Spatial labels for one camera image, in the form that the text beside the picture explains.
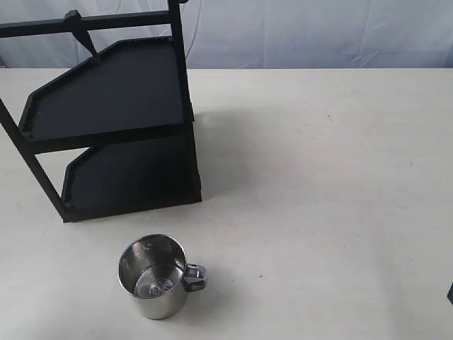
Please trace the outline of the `dark object at edge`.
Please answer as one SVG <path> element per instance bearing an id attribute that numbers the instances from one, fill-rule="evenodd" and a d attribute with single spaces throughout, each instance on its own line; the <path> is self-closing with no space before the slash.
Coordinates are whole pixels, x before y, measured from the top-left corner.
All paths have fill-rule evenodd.
<path id="1" fill-rule="evenodd" d="M 447 293 L 447 299 L 450 301 L 450 303 L 453 305 L 453 284 L 451 284 L 449 291 Z"/>

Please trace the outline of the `black two-tier rack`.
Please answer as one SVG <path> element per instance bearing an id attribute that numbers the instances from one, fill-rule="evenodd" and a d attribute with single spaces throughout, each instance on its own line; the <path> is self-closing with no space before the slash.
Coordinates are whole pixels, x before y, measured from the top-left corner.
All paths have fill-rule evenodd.
<path id="1" fill-rule="evenodd" d="M 90 57 L 1 124 L 65 222 L 200 202 L 180 2 L 162 11 L 7 23 L 3 38 L 71 33 Z"/>

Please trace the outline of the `stainless steel mug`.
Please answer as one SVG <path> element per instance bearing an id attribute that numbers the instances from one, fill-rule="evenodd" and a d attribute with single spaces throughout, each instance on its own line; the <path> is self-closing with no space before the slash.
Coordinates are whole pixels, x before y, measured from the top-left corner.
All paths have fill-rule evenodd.
<path id="1" fill-rule="evenodd" d="M 189 293 L 206 287 L 206 269 L 188 263 L 181 244 L 164 234 L 131 243 L 118 264 L 118 279 L 143 317 L 166 319 L 179 312 Z"/>

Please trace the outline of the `white backdrop curtain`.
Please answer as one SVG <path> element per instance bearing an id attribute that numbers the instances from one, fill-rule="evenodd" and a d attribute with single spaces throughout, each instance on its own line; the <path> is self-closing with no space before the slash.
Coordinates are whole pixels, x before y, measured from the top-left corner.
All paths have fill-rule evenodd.
<path id="1" fill-rule="evenodd" d="M 167 9 L 166 1 L 1 1 L 1 24 Z M 452 68 L 452 1 L 188 1 L 188 68 Z M 97 50 L 170 35 L 169 25 L 90 32 Z M 90 57 L 70 33 L 1 39 L 1 66 L 69 68 Z"/>

